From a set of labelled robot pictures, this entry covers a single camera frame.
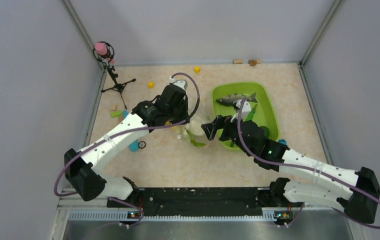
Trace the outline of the clear zip top bag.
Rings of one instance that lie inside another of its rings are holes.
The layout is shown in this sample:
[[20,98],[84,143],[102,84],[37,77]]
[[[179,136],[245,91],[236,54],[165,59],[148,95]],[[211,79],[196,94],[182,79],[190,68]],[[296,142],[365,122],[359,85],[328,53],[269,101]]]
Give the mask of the clear zip top bag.
[[177,127],[177,139],[195,148],[206,148],[210,141],[201,126],[210,122],[208,112],[204,108],[200,108],[189,123]]

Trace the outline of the toy celery stalk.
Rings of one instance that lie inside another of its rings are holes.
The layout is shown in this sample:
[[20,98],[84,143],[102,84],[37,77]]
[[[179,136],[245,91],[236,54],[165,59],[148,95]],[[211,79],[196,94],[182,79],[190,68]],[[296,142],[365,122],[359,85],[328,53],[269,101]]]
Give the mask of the toy celery stalk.
[[194,147],[198,147],[198,148],[202,148],[202,147],[205,147],[207,145],[206,143],[204,143],[202,141],[198,141],[197,140],[197,135],[194,135],[188,129],[183,129],[182,130],[182,132],[181,132],[181,139],[183,139],[184,141],[190,143]]

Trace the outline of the grey toy fish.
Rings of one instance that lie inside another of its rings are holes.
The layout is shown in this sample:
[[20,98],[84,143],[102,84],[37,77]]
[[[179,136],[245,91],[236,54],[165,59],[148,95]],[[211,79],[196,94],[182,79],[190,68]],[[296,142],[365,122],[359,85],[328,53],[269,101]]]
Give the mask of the grey toy fish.
[[230,95],[226,95],[224,97],[220,97],[216,99],[215,101],[221,106],[232,107],[238,100],[242,100],[244,98],[246,98],[248,102],[258,103],[258,101],[256,100],[255,92],[250,96],[246,96],[244,94],[239,94],[239,93],[233,93]]

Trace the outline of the green toy chili pepper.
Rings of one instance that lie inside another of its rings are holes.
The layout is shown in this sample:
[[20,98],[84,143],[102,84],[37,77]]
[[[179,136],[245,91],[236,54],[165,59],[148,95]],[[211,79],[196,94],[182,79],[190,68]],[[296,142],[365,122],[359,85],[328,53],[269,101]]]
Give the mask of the green toy chili pepper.
[[245,121],[251,121],[256,113],[257,105],[253,106],[249,114],[246,116]]

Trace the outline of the green plastic bin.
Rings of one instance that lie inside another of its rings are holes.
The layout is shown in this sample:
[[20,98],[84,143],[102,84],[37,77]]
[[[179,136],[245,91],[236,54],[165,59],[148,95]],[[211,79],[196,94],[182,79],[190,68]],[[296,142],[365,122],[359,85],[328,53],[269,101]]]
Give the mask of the green plastic bin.
[[216,102],[219,98],[235,93],[246,96],[250,96],[253,93],[256,94],[257,102],[250,103],[251,107],[255,109],[252,121],[260,127],[267,127],[269,129],[267,132],[269,134],[269,138],[271,140],[278,141],[280,139],[280,129],[274,107],[271,103],[266,88],[257,82],[233,82],[214,87],[211,93],[214,116],[233,116],[236,113],[233,107],[222,106]]

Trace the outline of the white toy cauliflower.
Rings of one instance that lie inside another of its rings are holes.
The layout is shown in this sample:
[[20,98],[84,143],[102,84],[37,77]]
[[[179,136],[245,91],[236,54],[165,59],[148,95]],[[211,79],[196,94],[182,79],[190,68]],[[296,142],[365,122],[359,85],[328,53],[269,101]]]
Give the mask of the white toy cauliflower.
[[203,123],[204,122],[202,121],[192,120],[185,125],[185,129],[193,136],[203,136],[205,135],[205,132],[201,127]]

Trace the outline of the dark green toy avocado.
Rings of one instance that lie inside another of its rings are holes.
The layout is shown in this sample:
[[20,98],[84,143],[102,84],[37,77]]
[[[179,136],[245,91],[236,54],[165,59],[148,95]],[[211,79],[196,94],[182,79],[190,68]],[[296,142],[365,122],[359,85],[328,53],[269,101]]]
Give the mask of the dark green toy avocado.
[[264,132],[264,136],[265,136],[266,138],[269,138],[269,137],[270,137],[270,130],[269,130],[269,128],[266,127],[266,126],[261,126],[260,128],[263,130],[263,132]]

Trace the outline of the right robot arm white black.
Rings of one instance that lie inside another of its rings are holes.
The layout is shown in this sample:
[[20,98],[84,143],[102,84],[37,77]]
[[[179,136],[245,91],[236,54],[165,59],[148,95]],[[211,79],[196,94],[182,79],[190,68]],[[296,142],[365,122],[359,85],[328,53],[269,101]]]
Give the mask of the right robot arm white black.
[[263,169],[290,174],[309,180],[301,183],[278,178],[270,185],[272,202],[277,206],[287,203],[315,203],[346,214],[352,220],[370,225],[375,221],[380,186],[373,170],[359,170],[333,166],[303,155],[269,138],[269,129],[252,120],[245,120],[251,106],[238,101],[233,116],[217,115],[214,121],[202,124],[209,140],[218,130],[221,142],[231,141]]

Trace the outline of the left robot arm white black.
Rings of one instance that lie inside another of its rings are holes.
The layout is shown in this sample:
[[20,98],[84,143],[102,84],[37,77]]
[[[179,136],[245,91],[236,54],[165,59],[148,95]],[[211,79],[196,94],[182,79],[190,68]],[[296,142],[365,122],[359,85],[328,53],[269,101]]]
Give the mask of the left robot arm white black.
[[96,197],[116,197],[127,207],[136,204],[136,186],[125,177],[102,174],[105,166],[122,150],[167,122],[188,119],[186,80],[170,80],[155,101],[142,101],[118,125],[91,145],[64,154],[65,178],[85,202]]

